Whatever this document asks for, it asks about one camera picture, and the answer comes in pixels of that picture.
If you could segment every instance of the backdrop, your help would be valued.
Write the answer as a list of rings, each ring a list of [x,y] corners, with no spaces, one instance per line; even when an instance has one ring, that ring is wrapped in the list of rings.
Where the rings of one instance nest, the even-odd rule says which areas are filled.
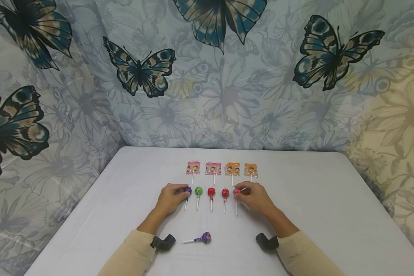
[[[414,0],[0,1],[0,275],[123,145],[343,152],[414,245]]]

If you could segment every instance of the white tablecloth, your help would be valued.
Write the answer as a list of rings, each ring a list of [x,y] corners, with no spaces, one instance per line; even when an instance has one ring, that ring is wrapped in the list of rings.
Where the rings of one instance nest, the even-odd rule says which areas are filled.
[[[196,208],[194,193],[187,211],[181,206],[160,227],[177,242],[160,252],[147,276],[288,275],[276,253],[263,252],[258,233],[274,235],[265,220],[233,197],[223,213],[221,190],[232,192],[230,176],[216,176],[216,196],[210,213],[206,162],[257,163],[258,181],[273,202],[327,253],[347,276],[414,276],[414,248],[376,200],[349,160],[339,153],[243,151],[124,147],[65,221],[27,276],[94,276],[106,260],[154,207],[161,187],[188,183],[188,161],[201,162],[195,186],[204,194]],[[209,231],[212,243],[182,244]]]

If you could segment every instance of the beige sleeve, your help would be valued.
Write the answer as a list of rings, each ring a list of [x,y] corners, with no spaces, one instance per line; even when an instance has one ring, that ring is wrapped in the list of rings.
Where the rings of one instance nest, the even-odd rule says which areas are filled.
[[[155,255],[154,235],[132,230],[108,259],[98,276],[141,276]]]
[[[293,276],[344,276],[328,256],[299,231],[286,238],[278,238],[278,254],[285,268]]]

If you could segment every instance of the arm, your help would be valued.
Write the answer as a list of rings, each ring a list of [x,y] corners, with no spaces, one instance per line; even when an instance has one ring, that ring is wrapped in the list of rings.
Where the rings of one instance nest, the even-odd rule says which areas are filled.
[[[147,270],[155,255],[151,247],[152,240],[164,218],[176,210],[179,203],[189,196],[189,192],[175,194],[186,184],[167,184],[161,190],[155,208],[143,223],[132,230],[125,241],[108,259],[98,276],[141,276]]]
[[[265,188],[259,183],[243,182],[238,200],[261,213],[278,236],[278,255],[293,276],[344,276],[343,272],[302,231],[277,209]]]

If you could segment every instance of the green lollipop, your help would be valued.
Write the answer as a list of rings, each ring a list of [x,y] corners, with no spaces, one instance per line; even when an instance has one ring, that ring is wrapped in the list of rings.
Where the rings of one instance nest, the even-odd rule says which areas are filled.
[[[196,200],[196,211],[198,211],[198,206],[199,206],[199,196],[202,194],[202,188],[201,187],[196,187],[195,188],[195,194],[198,197]]]

